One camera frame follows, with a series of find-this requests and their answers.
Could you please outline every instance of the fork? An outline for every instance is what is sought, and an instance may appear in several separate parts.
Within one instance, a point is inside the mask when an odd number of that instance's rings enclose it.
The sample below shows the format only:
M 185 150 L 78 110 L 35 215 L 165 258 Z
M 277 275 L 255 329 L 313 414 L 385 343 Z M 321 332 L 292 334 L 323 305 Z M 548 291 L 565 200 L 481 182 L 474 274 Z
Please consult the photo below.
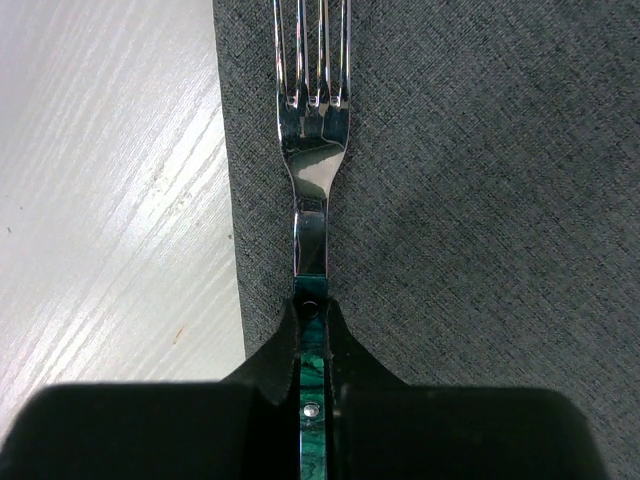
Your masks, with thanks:
M 287 86 L 280 0 L 273 0 L 276 105 L 282 157 L 293 185 L 293 294 L 305 314 L 300 325 L 300 479 L 325 479 L 324 387 L 329 191 L 349 138 L 351 1 L 342 0 L 340 87 L 331 95 L 329 2 L 318 0 L 318 69 L 309 84 L 305 0 L 297 0 L 296 83 Z

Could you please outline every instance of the metal rivet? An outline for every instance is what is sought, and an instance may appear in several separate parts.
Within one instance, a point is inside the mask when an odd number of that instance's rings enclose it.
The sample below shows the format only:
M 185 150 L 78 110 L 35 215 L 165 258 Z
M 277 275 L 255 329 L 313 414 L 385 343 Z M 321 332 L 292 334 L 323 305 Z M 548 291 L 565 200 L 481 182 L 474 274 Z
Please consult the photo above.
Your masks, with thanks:
M 318 315 L 318 304 L 313 300 L 307 300 L 302 304 L 302 314 L 306 318 L 315 318 Z
M 315 403 L 307 403 L 302 409 L 305 417 L 314 418 L 320 413 L 320 407 Z

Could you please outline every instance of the white wooden surface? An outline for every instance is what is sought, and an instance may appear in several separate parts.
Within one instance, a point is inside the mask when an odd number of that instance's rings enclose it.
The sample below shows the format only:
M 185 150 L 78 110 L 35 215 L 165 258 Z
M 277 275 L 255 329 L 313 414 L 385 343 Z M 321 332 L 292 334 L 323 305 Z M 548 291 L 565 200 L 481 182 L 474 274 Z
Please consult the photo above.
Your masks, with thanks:
M 0 438 L 244 358 L 210 0 L 0 0 Z

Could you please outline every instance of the fork neck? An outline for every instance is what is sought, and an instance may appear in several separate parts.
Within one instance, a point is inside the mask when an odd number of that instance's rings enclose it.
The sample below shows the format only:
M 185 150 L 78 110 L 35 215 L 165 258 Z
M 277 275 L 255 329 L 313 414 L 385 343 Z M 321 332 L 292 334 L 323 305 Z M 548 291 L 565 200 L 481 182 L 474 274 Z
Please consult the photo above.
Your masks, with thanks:
M 294 296 L 326 298 L 328 198 L 294 192 Z

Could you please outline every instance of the gray textile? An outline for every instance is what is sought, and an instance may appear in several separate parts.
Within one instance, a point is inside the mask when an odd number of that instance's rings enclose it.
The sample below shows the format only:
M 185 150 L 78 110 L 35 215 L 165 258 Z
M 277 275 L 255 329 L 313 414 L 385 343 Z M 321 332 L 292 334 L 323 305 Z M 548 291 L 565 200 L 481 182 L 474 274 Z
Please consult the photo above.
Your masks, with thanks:
M 272 3 L 214 15 L 250 354 L 291 289 Z M 639 20 L 637 0 L 353 0 L 330 209 L 331 294 L 372 353 L 411 383 L 563 392 L 617 479 L 640 478 Z

